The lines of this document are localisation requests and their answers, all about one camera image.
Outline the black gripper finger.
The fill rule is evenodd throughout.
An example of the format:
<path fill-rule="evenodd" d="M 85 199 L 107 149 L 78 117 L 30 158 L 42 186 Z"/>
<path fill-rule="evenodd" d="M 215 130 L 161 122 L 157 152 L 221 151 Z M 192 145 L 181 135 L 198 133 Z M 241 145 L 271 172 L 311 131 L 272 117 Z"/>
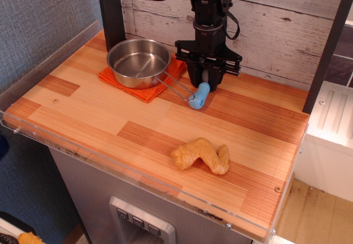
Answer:
<path fill-rule="evenodd" d="M 214 92 L 218 85 L 221 84 L 225 72 L 226 69 L 224 66 L 211 66 L 208 69 L 208 84 L 210 86 L 210 92 Z"/>
<path fill-rule="evenodd" d="M 195 62 L 191 60 L 186 61 L 187 69 L 191 84 L 198 88 L 204 82 L 204 65 L 202 62 Z"/>

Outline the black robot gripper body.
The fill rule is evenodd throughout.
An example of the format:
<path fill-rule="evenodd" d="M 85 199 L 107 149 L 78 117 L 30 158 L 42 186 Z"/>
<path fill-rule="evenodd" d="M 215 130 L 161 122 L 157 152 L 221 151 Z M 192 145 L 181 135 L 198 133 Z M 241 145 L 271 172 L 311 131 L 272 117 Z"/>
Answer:
<path fill-rule="evenodd" d="M 221 69 L 222 72 L 238 76 L 242 56 L 230 50 L 226 45 L 226 33 L 196 31 L 195 40 L 175 42 L 176 58 L 192 64 Z"/>

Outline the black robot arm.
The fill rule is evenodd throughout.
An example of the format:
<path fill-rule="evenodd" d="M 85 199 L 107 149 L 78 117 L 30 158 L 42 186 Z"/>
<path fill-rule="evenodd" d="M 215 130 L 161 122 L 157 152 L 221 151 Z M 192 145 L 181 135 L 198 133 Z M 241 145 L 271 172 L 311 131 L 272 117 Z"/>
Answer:
<path fill-rule="evenodd" d="M 229 12 L 232 0 L 190 0 L 194 12 L 194 40 L 178 40 L 176 58 L 187 65 L 190 81 L 199 87 L 207 82 L 213 92 L 221 84 L 224 74 L 238 75 L 242 56 L 230 50 L 226 40 L 239 36 L 240 27 L 234 36 L 227 33 L 228 19 L 238 24 Z"/>

